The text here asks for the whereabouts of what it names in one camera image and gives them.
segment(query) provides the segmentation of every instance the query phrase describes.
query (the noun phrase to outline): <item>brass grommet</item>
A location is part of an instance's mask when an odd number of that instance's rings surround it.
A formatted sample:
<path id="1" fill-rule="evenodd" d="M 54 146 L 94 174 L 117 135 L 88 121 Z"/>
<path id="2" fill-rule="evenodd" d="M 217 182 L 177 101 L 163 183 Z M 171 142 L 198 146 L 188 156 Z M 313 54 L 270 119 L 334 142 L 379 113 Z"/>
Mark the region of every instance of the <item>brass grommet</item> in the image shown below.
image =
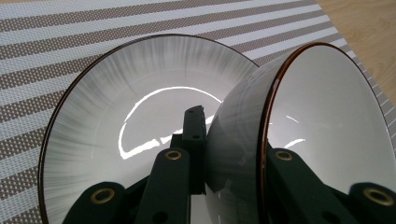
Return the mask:
<path id="1" fill-rule="evenodd" d="M 170 161 L 176 161 L 181 158 L 181 152 L 179 151 L 168 151 L 165 153 L 165 158 Z"/>
<path id="2" fill-rule="evenodd" d="M 394 204 L 393 198 L 380 189 L 367 188 L 363 190 L 363 194 L 371 201 L 384 206 L 391 206 Z"/>
<path id="3" fill-rule="evenodd" d="M 98 196 L 100 194 L 106 194 L 105 197 L 98 199 Z M 107 203 L 110 201 L 114 195 L 116 195 L 116 192 L 114 189 L 99 189 L 95 193 L 91 195 L 91 202 L 96 203 L 96 204 L 101 204 L 101 203 Z"/>
<path id="4" fill-rule="evenodd" d="M 277 151 L 275 156 L 282 161 L 291 161 L 293 159 L 293 156 L 286 151 Z"/>

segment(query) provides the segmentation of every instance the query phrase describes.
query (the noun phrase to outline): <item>ceramic bowl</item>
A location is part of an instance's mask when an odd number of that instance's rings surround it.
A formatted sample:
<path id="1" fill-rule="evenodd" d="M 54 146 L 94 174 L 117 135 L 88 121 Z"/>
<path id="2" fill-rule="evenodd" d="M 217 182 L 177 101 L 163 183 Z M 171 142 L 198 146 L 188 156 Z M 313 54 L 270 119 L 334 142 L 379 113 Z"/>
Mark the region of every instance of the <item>ceramic bowl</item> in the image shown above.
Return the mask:
<path id="1" fill-rule="evenodd" d="M 100 57 L 72 83 L 49 122 L 39 163 L 44 222 L 61 223 L 90 186 L 125 188 L 149 175 L 158 152 L 182 132 L 184 111 L 205 108 L 206 123 L 230 90 L 257 70 L 242 54 L 188 35 L 157 35 Z M 210 222 L 192 197 L 192 223 Z"/>
<path id="2" fill-rule="evenodd" d="M 324 184 L 344 193 L 359 182 L 396 190 L 380 106 L 359 67 L 334 46 L 313 43 L 273 60 L 220 105 L 206 149 L 215 223 L 264 220 L 267 140 L 298 153 Z"/>

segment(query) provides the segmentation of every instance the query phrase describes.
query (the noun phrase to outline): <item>white stripe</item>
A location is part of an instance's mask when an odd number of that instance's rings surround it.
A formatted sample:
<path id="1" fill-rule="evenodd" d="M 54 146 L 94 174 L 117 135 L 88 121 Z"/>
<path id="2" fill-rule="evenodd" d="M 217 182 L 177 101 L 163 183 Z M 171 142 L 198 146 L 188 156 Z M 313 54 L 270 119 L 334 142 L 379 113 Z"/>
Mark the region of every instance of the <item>white stripe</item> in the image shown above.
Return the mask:
<path id="1" fill-rule="evenodd" d="M 388 128 L 390 127 L 390 125 L 392 125 L 392 123 L 394 123 L 396 121 L 396 119 L 394 119 L 393 121 L 391 121 L 389 124 L 388 124 Z"/>
<path id="2" fill-rule="evenodd" d="M 66 0 L 26 2 L 0 5 L 0 20 L 18 17 L 32 17 L 67 12 L 89 11 L 113 7 L 130 7 L 179 0 Z"/>
<path id="3" fill-rule="evenodd" d="M 0 223 L 38 206 L 37 187 L 34 186 L 0 202 Z"/>
<path id="4" fill-rule="evenodd" d="M 384 104 L 386 104 L 387 101 L 389 101 L 389 99 L 385 100 L 380 106 L 383 106 Z"/>
<path id="5" fill-rule="evenodd" d="M 53 108 L 0 123 L 0 130 L 4 130 L 1 132 L 0 141 L 47 126 L 52 111 Z"/>
<path id="6" fill-rule="evenodd" d="M 245 52 L 244 54 L 249 59 L 254 60 L 254 59 L 258 59 L 260 57 L 263 57 L 263 56 L 266 56 L 266 55 L 269 55 L 272 53 L 279 52 L 284 49 L 294 48 L 299 45 L 308 43 L 310 41 L 313 41 L 313 40 L 316 40 L 316 39 L 319 39 L 319 38 L 322 38 L 322 37 L 325 37 L 328 35 L 333 35 L 336 33 L 337 33 L 337 30 L 334 27 L 332 27 L 332 28 L 314 32 L 312 34 L 294 37 L 292 39 L 281 41 L 281 42 L 278 42 L 278 43 L 275 43 L 272 45 L 268 45 L 268 46 L 265 46 L 262 48 L 253 49 L 253 50 Z"/>
<path id="7" fill-rule="evenodd" d="M 391 108 L 387 113 L 384 114 L 384 117 L 388 115 L 395 107 Z"/>
<path id="8" fill-rule="evenodd" d="M 31 84 L 0 91 L 0 105 L 8 105 L 44 94 L 65 90 L 77 77 L 78 73 L 55 77 Z"/>
<path id="9" fill-rule="evenodd" d="M 0 179 L 15 175 L 38 165 L 40 147 L 0 160 Z"/>
<path id="10" fill-rule="evenodd" d="M 185 8 L 185 9 L 178 9 L 178 10 L 165 11 L 165 12 L 155 12 L 155 13 L 149 13 L 143 15 L 135 15 L 130 17 L 113 18 L 108 20 L 85 21 L 85 22 L 57 25 L 50 27 L 10 31 L 10 32 L 2 33 L 2 41 L 0 42 L 0 45 L 17 44 L 17 43 L 30 42 L 41 39 L 50 39 L 50 38 L 66 36 L 66 35 L 80 35 L 80 34 L 96 32 L 96 31 L 104 31 L 114 28 L 146 24 L 156 21 L 169 21 L 174 19 L 202 16 L 210 13 L 225 12 L 225 11 L 237 10 L 242 8 L 260 7 L 267 4 L 268 3 L 266 1 L 262 1 L 262 2 L 252 2 L 252 3 L 233 3 L 225 6 L 219 5 L 219 6 L 194 7 L 194 8 Z M 297 7 L 297 8 L 282 10 L 279 12 L 270 12 L 260 15 L 254 15 L 251 17 L 246 17 L 245 20 L 239 20 L 239 21 L 242 21 L 244 24 L 249 24 L 256 21 L 264 21 L 265 18 L 263 18 L 262 16 L 266 16 L 268 18 L 267 20 L 271 20 L 275 18 L 286 17 L 289 15 L 297 15 L 297 14 L 316 11 L 316 10 L 320 10 L 319 5 L 313 5 L 308 7 Z"/>
<path id="11" fill-rule="evenodd" d="M 136 36 L 125 37 L 116 40 L 110 40 L 106 42 L 94 43 L 94 44 L 70 48 L 70 49 L 58 49 L 58 50 L 39 53 L 35 55 L 27 55 L 19 58 L 5 59 L 0 61 L 0 74 L 6 74 L 24 69 L 49 65 L 53 63 L 61 63 L 65 61 L 75 60 L 78 58 L 85 58 L 93 55 L 103 54 L 104 52 L 114 49 L 116 46 L 119 46 L 125 42 L 148 35 L 172 34 L 172 33 L 197 35 L 205 32 L 218 30 L 219 27 L 226 28 L 227 25 L 233 27 L 235 26 L 235 21 L 245 21 L 250 23 L 250 21 L 247 20 L 246 18 L 239 18 L 228 21 L 214 21 L 210 23 L 160 31 L 151 34 L 136 35 Z"/>
<path id="12" fill-rule="evenodd" d="M 337 48 L 341 48 L 347 45 L 347 41 L 344 38 L 342 38 L 342 39 L 337 39 L 330 44 L 336 46 Z"/>
<path id="13" fill-rule="evenodd" d="M 247 34 L 233 35 L 230 37 L 225 37 L 225 38 L 219 39 L 218 41 L 225 45 L 237 45 L 237 44 L 246 43 L 248 41 L 265 38 L 265 37 L 271 36 L 271 35 L 278 35 L 278 34 L 288 32 L 288 31 L 298 30 L 298 29 L 301 29 L 301 28 L 304 28 L 307 26 L 320 24 L 320 23 L 323 23 L 323 22 L 326 22 L 329 20 L 330 19 L 327 16 L 320 16 L 320 17 L 312 18 L 312 19 L 305 20 L 305 21 L 296 21 L 296 22 L 292 22 L 292 23 L 288 23 L 288 24 L 284 24 L 284 25 L 280 25 L 280 26 L 271 27 L 268 29 L 250 32 Z"/>
<path id="14" fill-rule="evenodd" d="M 346 54 L 347 54 L 347 56 L 349 56 L 351 59 L 356 58 L 356 54 L 355 54 L 352 50 L 348 51 Z"/>
<path id="15" fill-rule="evenodd" d="M 300 12 L 300 10 L 284 10 L 279 12 L 275 12 L 275 13 L 266 13 L 266 14 L 261 14 L 261 15 L 257 15 L 253 17 L 246 17 L 246 18 L 240 18 L 240 19 L 234 19 L 234 20 L 229 20 L 229 21 L 214 21 L 214 22 L 210 22 L 207 24 L 200 24 L 200 25 L 195 25 L 195 26 L 191 26 L 191 27 L 183 27 L 183 28 L 178 28 L 178 29 L 174 29 L 171 30 L 172 33 L 182 33 L 183 31 L 188 31 L 187 33 L 189 34 L 200 34 L 200 33 L 204 33 L 204 32 L 210 32 L 210 31 L 214 31 L 219 29 L 219 26 L 222 27 L 233 27 L 236 25 L 241 25 L 244 23 L 250 23 L 250 22 L 254 22 L 257 20 L 271 20 L 273 18 L 277 18 L 277 17 L 286 17 L 286 16 L 290 16 L 292 15 L 292 13 L 294 12 Z M 314 19 L 310 19 L 307 21 L 302 21 L 302 24 L 300 24 L 300 26 L 302 25 L 309 25 L 310 22 L 315 23 L 315 21 L 321 22 L 321 21 L 326 21 L 327 17 L 318 17 L 318 18 L 314 18 Z M 289 28 L 292 28 L 293 26 L 298 25 L 298 22 L 294 23 L 292 26 L 288 26 Z M 274 34 L 277 34 L 276 31 L 284 31 L 287 32 L 288 30 L 286 29 L 282 29 L 282 26 L 279 26 L 281 28 L 275 27 L 275 28 L 270 28 L 273 32 L 275 32 Z M 236 44 L 240 44 L 242 43 L 240 40 L 246 40 L 249 41 L 250 39 L 245 35 L 250 35 L 249 34 L 244 34 L 244 35 L 239 35 L 239 38 L 234 38 L 234 39 L 230 39 L 226 41 L 227 45 L 236 45 Z M 141 37 L 143 35 L 138 35 L 138 36 L 134 36 L 134 38 L 138 38 Z M 111 46 L 109 46 L 108 48 L 111 49 L 114 46 L 117 46 L 119 44 L 122 44 L 126 41 L 128 41 L 130 39 L 119 39 L 119 40 L 115 40 L 115 41 L 107 41 L 107 42 L 103 42 L 103 43 L 98 43 L 98 44 L 92 44 L 92 45 L 88 45 L 88 46 L 83 46 L 83 47 L 78 47 L 78 48 L 73 48 L 75 54 L 71 54 L 69 53 L 68 55 L 70 55 L 70 58 L 68 58 L 68 60 L 73 60 L 75 59 L 75 55 L 78 55 L 78 53 L 76 53 L 76 51 L 78 50 L 78 52 L 81 53 L 86 53 L 87 51 L 92 50 L 92 49 L 99 49 L 101 47 L 99 47 L 98 45 L 104 45 L 106 43 L 110 44 Z M 64 50 L 57 50 L 56 52 L 58 52 L 57 54 L 61 54 L 62 55 L 67 55 L 67 51 L 68 50 L 72 50 L 72 49 L 64 49 Z M 20 86 L 20 87 L 15 87 L 15 88 L 11 88 L 11 89 L 7 89 L 4 91 L 0 91 L 0 93 L 6 97 L 4 97 L 4 99 L 2 99 L 2 101 L 0 102 L 0 105 L 7 105 L 7 104 L 11 104 L 11 103 L 15 103 L 21 100 L 26 100 L 32 97 L 36 97 L 39 95 L 43 95 L 43 94 L 48 94 L 48 93 L 52 93 L 55 91 L 61 91 L 67 88 L 67 86 L 73 81 L 73 79 L 77 76 L 77 74 L 72 74 L 72 75 L 67 75 L 67 76 L 63 76 L 63 77 L 56 77 L 56 78 L 52 78 L 52 79 L 48 79 L 48 80 L 44 80 L 44 81 L 40 81 L 40 82 L 36 82 L 36 83 L 32 83 L 32 84 L 28 84 L 28 85 L 24 85 L 24 86 Z"/>

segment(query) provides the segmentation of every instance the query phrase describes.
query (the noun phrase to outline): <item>bowl rim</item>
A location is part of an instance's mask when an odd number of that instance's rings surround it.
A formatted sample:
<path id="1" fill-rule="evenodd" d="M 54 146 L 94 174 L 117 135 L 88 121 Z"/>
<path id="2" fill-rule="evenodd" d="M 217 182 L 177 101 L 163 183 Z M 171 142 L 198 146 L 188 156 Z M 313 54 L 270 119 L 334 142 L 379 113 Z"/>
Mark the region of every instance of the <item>bowl rim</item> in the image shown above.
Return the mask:
<path id="1" fill-rule="evenodd" d="M 43 141 L 41 143 L 41 149 L 40 149 L 40 155 L 39 155 L 39 161 L 38 161 L 38 172 L 37 172 L 37 191 L 38 191 L 38 205 L 39 205 L 39 210 L 40 210 L 40 216 L 41 220 L 43 223 L 49 223 L 48 216 L 47 216 L 47 207 L 45 204 L 45 195 L 44 195 L 44 164 L 45 164 L 45 159 L 46 159 L 46 154 L 47 154 L 47 146 L 48 142 L 50 140 L 50 134 L 52 127 L 55 123 L 55 120 L 57 119 L 64 102 L 66 101 L 67 97 L 69 94 L 72 92 L 72 90 L 77 86 L 77 84 L 87 75 L 91 69 L 93 69 L 97 64 L 99 64 L 102 60 L 110 56 L 111 54 L 115 53 L 118 50 L 124 49 L 132 44 L 136 44 L 142 41 L 154 39 L 154 38 L 164 38 L 164 37 L 190 37 L 190 38 L 197 38 L 197 39 L 202 39 L 206 40 L 215 44 L 219 44 L 226 49 L 232 50 L 234 53 L 237 53 L 241 55 L 242 57 L 246 58 L 248 61 L 253 63 L 257 68 L 259 67 L 253 60 L 250 60 L 247 56 L 239 52 L 238 50 L 227 46 L 225 44 L 222 44 L 218 41 L 198 36 L 198 35 L 185 35 L 185 34 L 162 34 L 162 35 L 148 35 L 144 37 L 140 37 L 134 40 L 131 40 L 129 42 L 126 42 L 124 44 L 121 44 L 114 49 L 111 49 L 110 51 L 106 52 L 105 54 L 99 56 L 97 59 L 95 59 L 92 63 L 90 63 L 74 80 L 73 82 L 69 85 L 69 87 L 66 89 L 64 94 L 62 95 L 61 99 L 59 100 L 58 104 L 55 106 L 54 111 L 52 112 L 52 115 L 49 119 L 49 123 L 46 127 L 46 131 L 44 133 Z"/>
<path id="2" fill-rule="evenodd" d="M 276 93 L 279 89 L 279 86 L 282 82 L 283 77 L 285 76 L 286 72 L 288 71 L 289 67 L 291 64 L 294 62 L 297 57 L 302 54 L 304 51 L 307 49 L 311 49 L 313 47 L 317 46 L 322 46 L 322 47 L 328 47 L 332 49 L 336 49 L 342 54 L 346 56 L 347 59 L 349 59 L 355 66 L 356 68 L 359 69 L 363 79 L 367 82 L 368 88 L 371 90 L 373 96 L 375 97 L 375 101 L 381 110 L 382 118 L 384 119 L 386 129 L 389 133 L 389 127 L 387 125 L 387 121 L 385 120 L 384 116 L 384 111 L 381 108 L 380 103 L 378 102 L 378 98 L 375 96 L 375 92 L 373 88 L 371 87 L 367 77 L 363 74 L 361 69 L 358 67 L 358 65 L 353 61 L 349 55 L 347 55 L 345 52 L 343 52 L 341 49 L 338 47 L 329 44 L 329 43 L 324 43 L 324 42 L 311 42 L 305 45 L 300 46 L 299 48 L 296 48 L 291 55 L 289 55 L 286 60 L 282 63 L 282 65 L 279 67 L 276 76 L 269 88 L 269 91 L 267 93 L 267 96 L 265 98 L 264 102 L 264 107 L 262 110 L 262 116 L 260 120 L 260 128 L 259 128 L 259 139 L 257 141 L 257 152 L 256 155 L 259 155 L 256 157 L 256 189 L 257 189 L 257 195 L 258 195 L 258 209 L 259 209 L 259 219 L 260 222 L 264 223 L 265 220 L 268 218 L 268 214 L 266 212 L 266 203 L 265 203 L 265 157 L 266 157 L 266 151 L 267 151 L 267 135 L 268 135 L 268 128 L 269 128 L 269 121 L 271 118 L 271 111 L 272 107 L 274 105 L 274 101 L 276 98 Z"/>

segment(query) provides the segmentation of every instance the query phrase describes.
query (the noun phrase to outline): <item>woven placemat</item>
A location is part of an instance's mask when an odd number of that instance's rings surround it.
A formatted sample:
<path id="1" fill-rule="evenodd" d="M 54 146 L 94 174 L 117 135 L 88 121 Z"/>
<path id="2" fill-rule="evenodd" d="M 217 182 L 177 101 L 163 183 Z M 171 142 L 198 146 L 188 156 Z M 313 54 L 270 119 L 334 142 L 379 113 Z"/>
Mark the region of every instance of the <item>woven placemat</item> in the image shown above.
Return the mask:
<path id="1" fill-rule="evenodd" d="M 105 52 L 147 35 L 217 40 L 258 65 L 312 41 L 345 51 L 368 78 L 396 146 L 396 111 L 313 0 L 102 0 L 0 5 L 0 221 L 41 223 L 36 173 L 54 107 Z"/>

